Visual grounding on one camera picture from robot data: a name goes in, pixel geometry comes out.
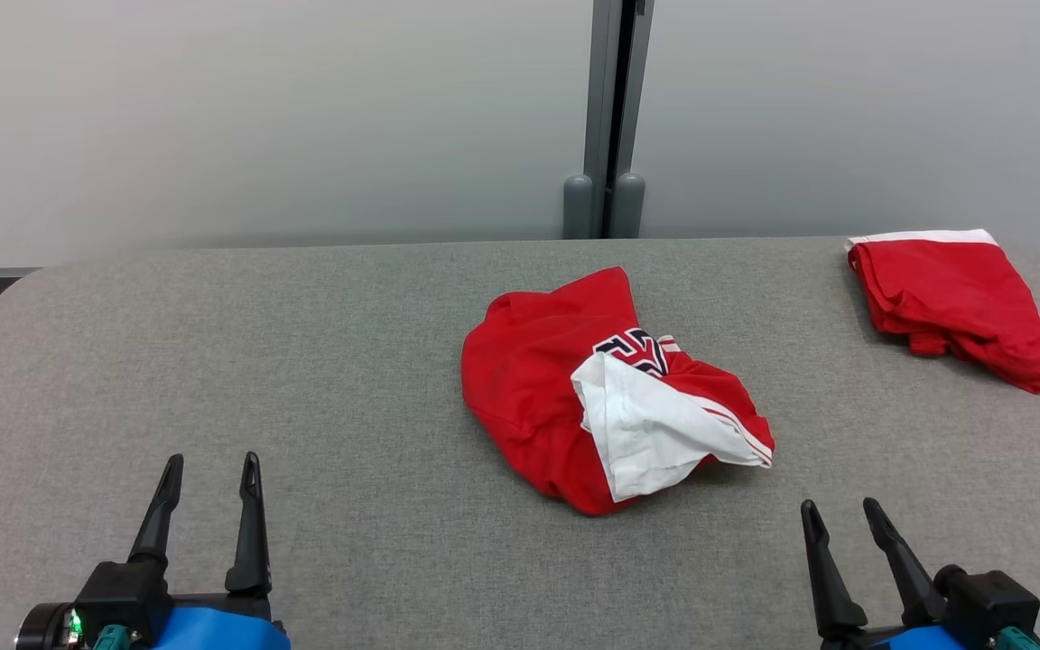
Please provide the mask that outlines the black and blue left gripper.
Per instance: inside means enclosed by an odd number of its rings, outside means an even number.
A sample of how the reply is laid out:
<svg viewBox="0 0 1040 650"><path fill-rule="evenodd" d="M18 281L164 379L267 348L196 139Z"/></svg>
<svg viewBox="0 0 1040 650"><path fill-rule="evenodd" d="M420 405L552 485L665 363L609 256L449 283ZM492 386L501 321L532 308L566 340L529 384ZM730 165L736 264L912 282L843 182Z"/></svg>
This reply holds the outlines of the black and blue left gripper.
<svg viewBox="0 0 1040 650"><path fill-rule="evenodd" d="M172 454L136 534L129 563L168 565L168 532L181 498L184 456ZM236 597L267 597L272 589L271 554L265 526L263 473L259 457L245 454L239 496L242 514L234 563L226 590ZM42 602L26 614L14 638L16 649L290 649L292 639L271 619L265 599L198 595L177 599L156 636L144 636L118 621L90 630L89 617L70 602Z"/></svg>

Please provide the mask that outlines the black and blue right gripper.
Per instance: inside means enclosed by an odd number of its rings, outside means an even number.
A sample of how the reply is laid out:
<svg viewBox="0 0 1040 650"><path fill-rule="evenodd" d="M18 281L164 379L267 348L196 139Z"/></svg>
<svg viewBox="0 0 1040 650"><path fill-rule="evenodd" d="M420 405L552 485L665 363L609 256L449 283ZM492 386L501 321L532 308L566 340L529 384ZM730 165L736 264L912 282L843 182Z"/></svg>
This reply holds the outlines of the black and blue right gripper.
<svg viewBox="0 0 1040 650"><path fill-rule="evenodd" d="M903 608L901 624L913 628L864 629L866 613L851 599L820 510L812 499L805 499L800 514L821 649L989 649L989 640L999 635L999 625L987 627L988 634L979 634L976 645L970 645L970 636L958 638L946 626L932 626L945 608L944 598L878 500L864 497L862 506L872 539L890 565Z"/></svg>

